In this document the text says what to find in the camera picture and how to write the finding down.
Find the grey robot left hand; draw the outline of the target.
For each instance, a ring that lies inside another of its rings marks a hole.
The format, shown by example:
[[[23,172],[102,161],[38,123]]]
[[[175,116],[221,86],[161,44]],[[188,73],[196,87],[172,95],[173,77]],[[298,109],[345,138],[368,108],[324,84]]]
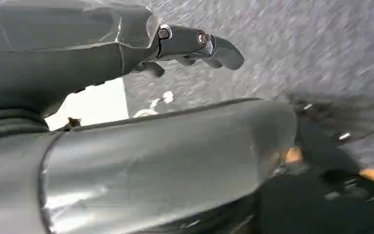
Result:
[[[65,98],[158,61],[240,51],[131,0],[0,0],[0,234],[229,234],[293,145],[283,103],[241,98],[51,131]]]

